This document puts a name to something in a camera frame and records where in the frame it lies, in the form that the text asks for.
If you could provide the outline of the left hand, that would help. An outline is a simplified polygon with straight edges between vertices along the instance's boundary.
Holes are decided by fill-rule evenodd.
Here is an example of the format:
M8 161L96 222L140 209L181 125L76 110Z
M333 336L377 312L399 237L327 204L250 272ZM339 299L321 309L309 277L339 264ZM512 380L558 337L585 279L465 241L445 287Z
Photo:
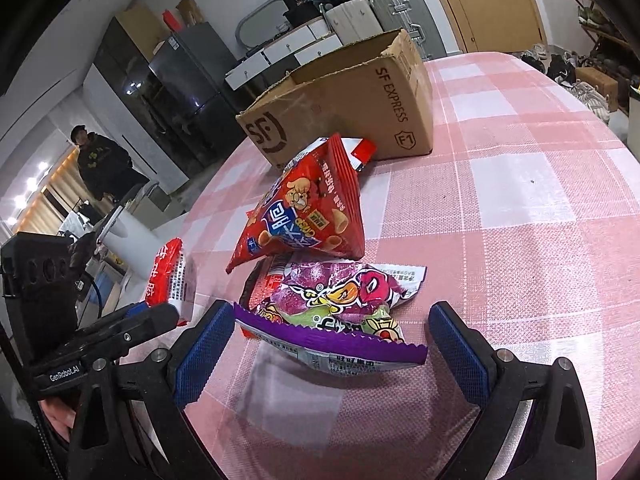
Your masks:
M76 412L58 398L41 400L39 405L53 429L66 442L70 442L70 433L75 423Z

